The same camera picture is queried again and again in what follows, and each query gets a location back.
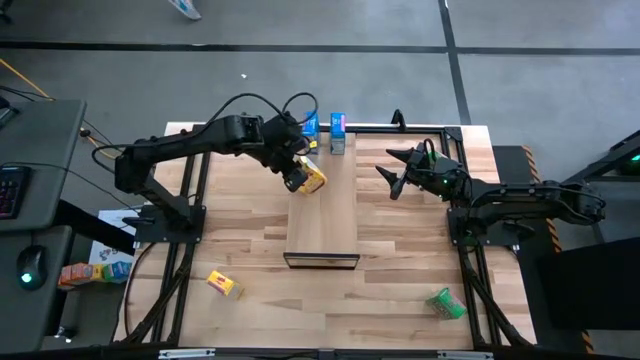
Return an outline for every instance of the blue box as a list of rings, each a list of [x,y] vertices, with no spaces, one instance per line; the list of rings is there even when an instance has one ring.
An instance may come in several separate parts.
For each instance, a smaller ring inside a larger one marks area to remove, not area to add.
[[[344,113],[331,113],[331,127],[329,129],[329,137],[331,138],[332,155],[344,155],[346,126],[347,115],[345,115]]]
[[[307,111],[304,118],[308,118],[313,111]],[[309,154],[317,154],[320,147],[320,122],[318,121],[318,113],[316,112],[309,121],[302,124],[302,135],[309,138]]]

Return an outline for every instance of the yellow block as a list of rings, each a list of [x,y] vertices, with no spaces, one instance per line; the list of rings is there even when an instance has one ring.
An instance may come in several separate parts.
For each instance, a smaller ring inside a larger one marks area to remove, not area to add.
[[[304,194],[313,194],[327,183],[327,177],[324,176],[322,171],[320,171],[308,157],[300,156],[298,162],[302,165],[302,170],[304,170],[308,176],[307,181],[298,188],[298,191]]]
[[[234,300],[237,300],[244,291],[244,288],[240,284],[215,270],[211,275],[209,275],[209,278],[207,278],[207,283],[213,286],[213,288],[218,290],[222,295],[228,296]]]
[[[93,274],[91,274],[91,281],[99,281],[104,282],[104,265],[102,264],[94,264],[93,266]]]

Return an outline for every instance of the wooden board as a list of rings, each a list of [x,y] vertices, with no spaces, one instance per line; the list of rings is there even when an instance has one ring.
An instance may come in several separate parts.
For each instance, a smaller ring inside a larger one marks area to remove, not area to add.
[[[286,251],[356,254],[356,136],[347,134],[344,155],[331,155],[327,133],[320,142],[324,146],[309,159],[328,181],[313,194],[291,195]]]
[[[170,123],[167,133],[190,125]],[[487,128],[462,129],[471,175],[499,181]],[[467,316],[441,321],[424,305],[443,287],[464,301],[460,265],[445,224],[447,205],[409,186],[398,201],[391,201],[388,185],[373,168],[402,168],[384,149],[409,148],[423,138],[357,136],[357,246],[362,259],[355,271],[289,269],[282,252],[290,194],[282,178],[249,157],[214,154],[205,234],[193,262],[180,345],[470,349]],[[156,178],[177,193],[183,167],[184,160],[160,164]],[[167,248],[156,245],[139,267],[128,302],[132,328],[157,297]],[[517,260],[501,247],[486,248],[486,257],[494,298],[523,336],[535,342]],[[227,301],[206,284],[213,269],[245,286],[240,300]],[[478,310],[489,339],[484,307]],[[123,335],[120,321],[115,339]]]

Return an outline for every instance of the white paper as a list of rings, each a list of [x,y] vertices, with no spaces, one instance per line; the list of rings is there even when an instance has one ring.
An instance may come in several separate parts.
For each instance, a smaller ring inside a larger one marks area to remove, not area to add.
[[[123,227],[126,225],[122,222],[123,218],[137,216],[138,213],[133,210],[100,210],[98,213],[98,219],[115,227]],[[136,233],[136,229],[131,226],[127,226],[122,230],[131,235],[135,235]],[[133,262],[133,256],[104,246],[101,242],[93,242],[91,255],[89,255],[89,264],[113,264],[118,261]]]

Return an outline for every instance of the gray floor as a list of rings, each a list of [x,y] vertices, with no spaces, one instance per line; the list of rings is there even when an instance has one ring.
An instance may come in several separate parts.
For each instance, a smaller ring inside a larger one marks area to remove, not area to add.
[[[16,1],[15,25],[0,37],[42,41],[119,41],[241,45],[444,46],[437,0],[196,1],[192,23],[166,1]],[[458,46],[640,47],[635,0],[449,0]],[[161,134],[168,121],[204,121],[244,91],[283,103],[314,93],[321,118],[386,123],[403,110],[411,123],[459,124],[446,54],[293,52],[82,52],[2,50],[1,56],[51,96],[82,98],[87,119],[114,142]],[[541,173],[563,180],[637,130],[640,56],[461,55],[473,124],[498,145],[533,148]],[[0,83],[28,90],[0,69]],[[304,104],[296,111],[302,111]],[[268,116],[257,101],[230,110]],[[72,168],[113,189],[79,142]],[[70,178],[64,195],[88,211],[120,205]],[[122,196],[132,203],[139,199]],[[566,248],[593,243],[585,229],[561,226]],[[82,256],[88,242],[76,253]],[[75,346],[108,341],[121,287],[103,286],[68,304]],[[93,311],[99,304],[99,311]],[[596,351],[640,356],[640,335],[591,332]],[[48,341],[47,347],[63,346]]]

